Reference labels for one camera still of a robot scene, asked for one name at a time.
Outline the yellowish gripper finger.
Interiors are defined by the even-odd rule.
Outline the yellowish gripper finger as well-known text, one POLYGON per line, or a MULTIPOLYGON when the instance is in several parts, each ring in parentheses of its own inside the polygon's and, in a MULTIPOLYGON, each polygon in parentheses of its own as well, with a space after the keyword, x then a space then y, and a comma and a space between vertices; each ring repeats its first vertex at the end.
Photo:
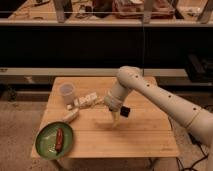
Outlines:
POLYGON ((116 127, 119 123, 120 114, 119 112, 112 112, 113 117, 113 127, 116 127))

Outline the white ribbed gripper body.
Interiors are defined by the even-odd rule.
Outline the white ribbed gripper body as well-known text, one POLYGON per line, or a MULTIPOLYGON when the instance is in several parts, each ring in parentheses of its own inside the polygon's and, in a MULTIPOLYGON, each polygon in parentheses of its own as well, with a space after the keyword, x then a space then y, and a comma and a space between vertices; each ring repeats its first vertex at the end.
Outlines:
POLYGON ((114 84, 104 97, 104 103, 110 111, 119 111, 127 96, 127 88, 114 84))

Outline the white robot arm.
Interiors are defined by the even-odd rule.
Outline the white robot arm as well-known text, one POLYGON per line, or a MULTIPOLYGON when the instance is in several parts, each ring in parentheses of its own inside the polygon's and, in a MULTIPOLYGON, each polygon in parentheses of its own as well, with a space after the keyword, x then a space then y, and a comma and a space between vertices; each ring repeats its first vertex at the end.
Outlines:
POLYGON ((120 67, 116 79, 117 81, 104 97, 104 103, 110 111, 118 112, 131 91, 137 91, 184 127, 198 141, 209 147, 206 171, 213 171, 212 113, 146 81, 137 67, 120 67))

